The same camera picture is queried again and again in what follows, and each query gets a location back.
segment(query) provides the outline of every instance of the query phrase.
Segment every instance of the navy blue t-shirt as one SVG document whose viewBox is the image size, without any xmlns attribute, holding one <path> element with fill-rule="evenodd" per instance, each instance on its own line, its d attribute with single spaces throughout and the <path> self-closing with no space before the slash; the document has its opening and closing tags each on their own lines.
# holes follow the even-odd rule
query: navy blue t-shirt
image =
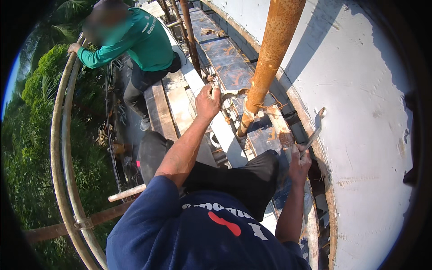
<svg viewBox="0 0 432 270">
<path fill-rule="evenodd" d="M 310 269 L 294 242 L 281 244 L 234 197 L 197 191 L 179 198 L 152 179 L 107 239 L 115 269 Z"/>
</svg>

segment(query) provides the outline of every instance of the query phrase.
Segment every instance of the worker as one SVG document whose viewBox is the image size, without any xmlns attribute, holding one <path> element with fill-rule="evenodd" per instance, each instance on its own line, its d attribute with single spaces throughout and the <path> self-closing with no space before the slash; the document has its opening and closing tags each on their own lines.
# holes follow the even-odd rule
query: worker
<svg viewBox="0 0 432 270">
<path fill-rule="evenodd" d="M 142 118 L 140 128 L 149 129 L 144 91 L 181 67 L 180 57 L 173 51 L 160 21 L 122 0 L 101 0 L 85 20 L 83 34 L 91 43 L 102 45 L 96 52 L 79 43 L 70 45 L 68 52 L 75 52 L 86 67 L 103 66 L 125 52 L 130 55 L 132 76 L 123 99 Z"/>
<path fill-rule="evenodd" d="M 109 269 L 310 269 L 298 244 L 308 150 L 300 158 L 305 147 L 292 147 L 291 190 L 273 235 L 259 222 L 276 189 L 276 152 L 242 168 L 196 162 L 221 108 L 219 88 L 207 84 L 195 105 L 196 118 L 175 143 L 146 132 L 140 163 L 154 177 L 107 238 Z"/>
</svg>

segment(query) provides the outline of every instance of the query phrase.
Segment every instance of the palm tree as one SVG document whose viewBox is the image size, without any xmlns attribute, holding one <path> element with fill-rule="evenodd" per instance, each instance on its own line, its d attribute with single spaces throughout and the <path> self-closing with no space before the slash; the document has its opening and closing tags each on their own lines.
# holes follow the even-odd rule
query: palm tree
<svg viewBox="0 0 432 270">
<path fill-rule="evenodd" d="M 55 0 L 49 12 L 35 25 L 20 51 L 20 77 L 30 74 L 39 59 L 54 45 L 77 40 L 82 21 L 90 14 L 97 0 Z"/>
</svg>

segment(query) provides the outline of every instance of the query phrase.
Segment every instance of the gray shoe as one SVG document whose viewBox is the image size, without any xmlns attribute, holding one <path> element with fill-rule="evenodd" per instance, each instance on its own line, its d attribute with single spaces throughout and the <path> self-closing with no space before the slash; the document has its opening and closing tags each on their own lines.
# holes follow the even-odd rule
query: gray shoe
<svg viewBox="0 0 432 270">
<path fill-rule="evenodd" d="M 142 131 L 146 131 L 149 130 L 152 127 L 152 125 L 150 124 L 150 119 L 148 118 L 143 118 L 141 120 L 141 124 L 140 124 L 140 129 Z"/>
</svg>

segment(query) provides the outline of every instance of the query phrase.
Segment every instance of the tree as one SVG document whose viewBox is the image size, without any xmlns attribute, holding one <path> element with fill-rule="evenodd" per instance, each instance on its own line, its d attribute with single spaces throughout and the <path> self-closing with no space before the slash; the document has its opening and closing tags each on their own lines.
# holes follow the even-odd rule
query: tree
<svg viewBox="0 0 432 270">
<path fill-rule="evenodd" d="M 54 194 L 50 163 L 50 129 L 57 86 L 67 61 L 68 45 L 56 45 L 39 61 L 20 94 L 14 93 L 1 129 L 2 163 L 15 215 L 24 230 L 62 222 Z M 82 68 L 74 100 L 104 114 L 103 69 Z M 73 166 L 81 201 L 89 216 L 112 207 L 108 196 L 117 193 L 106 145 L 94 143 L 95 131 L 104 119 L 73 108 L 71 146 Z M 115 221 L 95 228 L 102 248 Z M 69 237 L 34 245 L 46 268 L 82 269 Z"/>
<path fill-rule="evenodd" d="M 22 45 L 19 77 L 25 76 L 23 72 L 27 66 L 30 66 L 32 74 L 40 57 L 54 45 L 76 42 L 84 19 L 97 2 L 98 0 L 55 0 Z M 125 3 L 132 6 L 132 0 L 126 0 Z"/>
</svg>

